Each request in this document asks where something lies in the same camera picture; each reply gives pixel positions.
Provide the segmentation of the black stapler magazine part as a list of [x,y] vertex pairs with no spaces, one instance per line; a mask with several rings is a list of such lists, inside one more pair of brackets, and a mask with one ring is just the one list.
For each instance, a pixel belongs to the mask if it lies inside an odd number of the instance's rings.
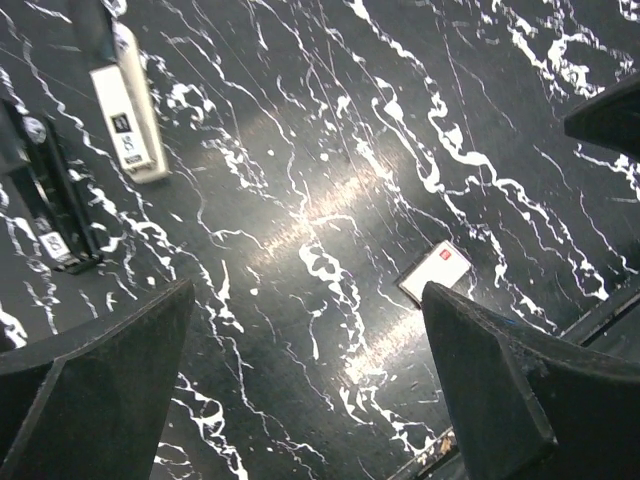
[[103,260],[53,123],[20,113],[6,99],[1,101],[1,175],[19,193],[51,269],[77,275]]

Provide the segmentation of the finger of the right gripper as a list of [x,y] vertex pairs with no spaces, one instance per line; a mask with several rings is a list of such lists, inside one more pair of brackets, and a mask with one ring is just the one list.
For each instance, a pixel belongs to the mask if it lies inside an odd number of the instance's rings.
[[639,73],[582,103],[563,121],[564,133],[639,160]]

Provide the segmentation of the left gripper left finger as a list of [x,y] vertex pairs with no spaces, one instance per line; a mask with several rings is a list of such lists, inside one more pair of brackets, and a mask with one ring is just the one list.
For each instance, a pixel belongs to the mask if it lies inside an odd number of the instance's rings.
[[149,478],[194,303],[174,281],[2,352],[2,478]]

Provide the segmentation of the white staple box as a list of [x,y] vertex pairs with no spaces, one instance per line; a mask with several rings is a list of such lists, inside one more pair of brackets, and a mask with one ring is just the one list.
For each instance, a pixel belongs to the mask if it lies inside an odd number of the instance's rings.
[[420,305],[425,285],[435,282],[453,287],[471,269],[471,262],[450,241],[438,243],[411,267],[399,280],[399,288]]

